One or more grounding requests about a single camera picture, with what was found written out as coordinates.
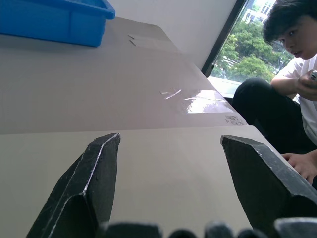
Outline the person's left hand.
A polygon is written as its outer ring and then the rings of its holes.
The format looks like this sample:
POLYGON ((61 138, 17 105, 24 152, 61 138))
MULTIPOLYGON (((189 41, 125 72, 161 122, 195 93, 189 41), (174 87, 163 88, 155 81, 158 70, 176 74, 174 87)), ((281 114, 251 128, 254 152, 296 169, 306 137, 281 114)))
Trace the person's left hand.
POLYGON ((282 157, 310 184, 317 175, 317 150, 306 154, 285 153, 282 157))

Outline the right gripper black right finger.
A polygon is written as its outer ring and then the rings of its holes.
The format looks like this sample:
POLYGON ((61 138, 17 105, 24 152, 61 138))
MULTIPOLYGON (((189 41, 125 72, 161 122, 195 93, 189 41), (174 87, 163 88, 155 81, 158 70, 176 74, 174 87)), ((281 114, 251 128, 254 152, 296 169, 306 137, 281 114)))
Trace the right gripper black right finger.
POLYGON ((273 231, 280 218, 316 218, 317 191, 267 145, 222 135, 234 188, 251 226, 273 231))

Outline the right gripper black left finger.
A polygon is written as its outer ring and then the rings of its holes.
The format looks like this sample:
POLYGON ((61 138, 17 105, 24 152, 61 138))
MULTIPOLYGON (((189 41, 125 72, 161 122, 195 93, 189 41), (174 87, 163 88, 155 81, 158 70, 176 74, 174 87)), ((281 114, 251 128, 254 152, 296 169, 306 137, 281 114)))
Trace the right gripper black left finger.
POLYGON ((93 238, 110 220, 120 134, 94 139, 64 172, 39 212, 29 238, 93 238))

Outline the person's right hand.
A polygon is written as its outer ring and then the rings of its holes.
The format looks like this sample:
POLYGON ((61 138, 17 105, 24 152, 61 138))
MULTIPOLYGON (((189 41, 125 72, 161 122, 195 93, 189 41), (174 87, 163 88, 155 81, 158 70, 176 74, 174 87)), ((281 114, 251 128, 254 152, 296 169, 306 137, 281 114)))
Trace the person's right hand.
POLYGON ((300 95, 316 95, 317 94, 317 71, 310 70, 302 75, 297 82, 297 91, 300 95))

